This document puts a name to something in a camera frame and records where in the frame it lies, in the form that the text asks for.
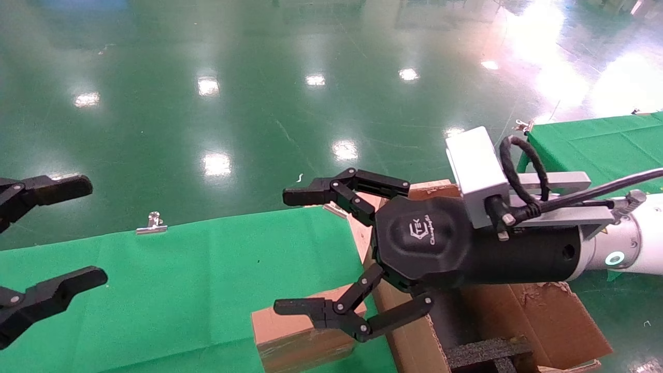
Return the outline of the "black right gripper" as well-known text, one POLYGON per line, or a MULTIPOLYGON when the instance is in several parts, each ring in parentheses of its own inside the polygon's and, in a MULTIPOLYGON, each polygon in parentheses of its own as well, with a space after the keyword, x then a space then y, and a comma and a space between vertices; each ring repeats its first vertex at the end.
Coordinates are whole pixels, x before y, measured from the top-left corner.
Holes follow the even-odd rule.
POLYGON ((367 342, 426 316, 434 301, 421 294, 364 319, 358 306, 386 278, 401 291, 566 281, 577 269, 582 240, 570 227, 524 227, 501 241, 492 227, 474 228, 459 198, 407 198, 410 182, 357 168, 283 190, 287 206, 335 203, 372 226, 372 264, 338 300, 277 299, 279 315, 305 315, 315 329, 339 329, 367 342), (357 193, 389 201, 375 207, 357 193))

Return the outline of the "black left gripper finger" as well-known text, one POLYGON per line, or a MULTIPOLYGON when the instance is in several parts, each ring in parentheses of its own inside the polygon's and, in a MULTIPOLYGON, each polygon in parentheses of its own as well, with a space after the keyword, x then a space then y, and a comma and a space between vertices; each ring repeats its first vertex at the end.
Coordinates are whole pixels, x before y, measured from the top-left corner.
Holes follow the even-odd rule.
POLYGON ((93 193, 85 175, 54 180, 43 175, 23 180, 1 179, 1 232, 18 222, 36 206, 82 198, 93 193))
POLYGON ((105 285, 106 272, 89 266, 39 282, 24 292, 1 287, 1 349, 7 349, 33 324, 66 311, 73 298, 105 285))

